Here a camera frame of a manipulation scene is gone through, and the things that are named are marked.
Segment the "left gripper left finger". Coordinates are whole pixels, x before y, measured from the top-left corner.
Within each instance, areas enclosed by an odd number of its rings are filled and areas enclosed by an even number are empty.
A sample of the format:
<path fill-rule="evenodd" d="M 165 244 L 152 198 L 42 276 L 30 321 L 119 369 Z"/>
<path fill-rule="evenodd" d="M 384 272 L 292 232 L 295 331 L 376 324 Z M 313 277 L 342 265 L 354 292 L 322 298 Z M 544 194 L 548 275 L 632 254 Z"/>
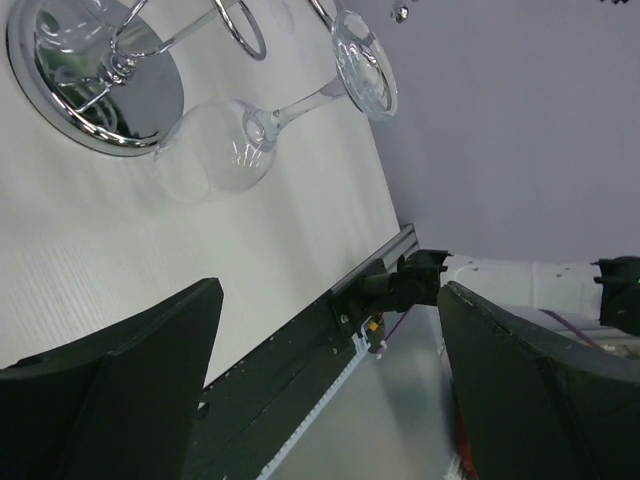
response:
<path fill-rule="evenodd" d="M 177 479 L 217 335 L 206 278 L 1 372 L 5 479 Z"/>

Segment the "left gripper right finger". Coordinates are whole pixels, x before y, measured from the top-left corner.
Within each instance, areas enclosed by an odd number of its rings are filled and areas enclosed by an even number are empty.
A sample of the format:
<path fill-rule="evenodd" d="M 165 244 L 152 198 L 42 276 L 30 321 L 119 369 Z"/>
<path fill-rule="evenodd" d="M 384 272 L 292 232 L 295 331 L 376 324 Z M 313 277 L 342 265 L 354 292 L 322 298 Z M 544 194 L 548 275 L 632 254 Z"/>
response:
<path fill-rule="evenodd" d="M 438 310 L 481 479 L 636 479 L 639 363 L 451 282 Z"/>

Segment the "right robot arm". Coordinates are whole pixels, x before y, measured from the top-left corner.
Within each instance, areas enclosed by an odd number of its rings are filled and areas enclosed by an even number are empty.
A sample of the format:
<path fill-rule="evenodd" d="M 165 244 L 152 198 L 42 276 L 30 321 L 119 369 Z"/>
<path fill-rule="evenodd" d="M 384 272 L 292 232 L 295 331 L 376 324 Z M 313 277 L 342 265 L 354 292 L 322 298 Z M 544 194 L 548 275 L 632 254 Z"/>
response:
<path fill-rule="evenodd" d="M 500 305 L 573 314 L 639 335 L 639 258 L 587 263 L 478 259 L 421 249 L 400 257 L 391 273 L 356 282 L 356 297 L 371 312 L 434 306 L 442 287 L 458 283 Z"/>

